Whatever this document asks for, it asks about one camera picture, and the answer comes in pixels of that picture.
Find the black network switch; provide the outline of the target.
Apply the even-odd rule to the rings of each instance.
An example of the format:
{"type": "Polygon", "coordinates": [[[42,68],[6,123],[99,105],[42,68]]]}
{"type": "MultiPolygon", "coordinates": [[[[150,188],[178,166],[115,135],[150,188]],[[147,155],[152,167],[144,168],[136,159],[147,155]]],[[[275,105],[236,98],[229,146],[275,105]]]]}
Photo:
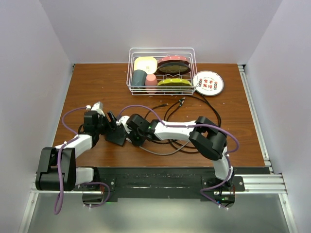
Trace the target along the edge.
{"type": "Polygon", "coordinates": [[[105,135],[105,140],[119,146],[123,146],[127,138],[127,132],[123,126],[109,131],[105,135]]]}

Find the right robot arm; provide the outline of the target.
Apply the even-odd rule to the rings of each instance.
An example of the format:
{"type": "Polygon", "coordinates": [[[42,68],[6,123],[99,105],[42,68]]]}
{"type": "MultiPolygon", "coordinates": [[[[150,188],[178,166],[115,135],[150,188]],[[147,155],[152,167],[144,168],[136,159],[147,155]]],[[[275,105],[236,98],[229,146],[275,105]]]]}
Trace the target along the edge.
{"type": "Polygon", "coordinates": [[[158,119],[148,122],[142,116],[133,114],[122,116],[120,124],[128,133],[128,138],[135,146],[141,146],[144,141],[182,140],[190,142],[205,158],[212,161],[216,184],[219,189],[227,191],[234,184],[234,172],[228,160],[227,136],[206,117],[196,121],[167,122],[158,119]]]}

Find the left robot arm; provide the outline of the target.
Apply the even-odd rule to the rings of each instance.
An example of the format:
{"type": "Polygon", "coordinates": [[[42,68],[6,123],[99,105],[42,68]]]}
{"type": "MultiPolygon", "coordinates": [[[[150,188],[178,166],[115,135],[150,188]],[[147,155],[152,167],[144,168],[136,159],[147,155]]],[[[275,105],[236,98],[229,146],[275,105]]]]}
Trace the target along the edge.
{"type": "Polygon", "coordinates": [[[96,167],[77,167],[76,158],[95,147],[99,136],[116,127],[116,118],[111,111],[107,114],[96,110],[84,113],[84,123],[78,134],[68,142],[56,147],[45,147],[41,151],[35,186],[38,190],[59,191],[63,182],[64,191],[72,191],[84,184],[89,190],[100,187],[101,179],[96,167]]]}

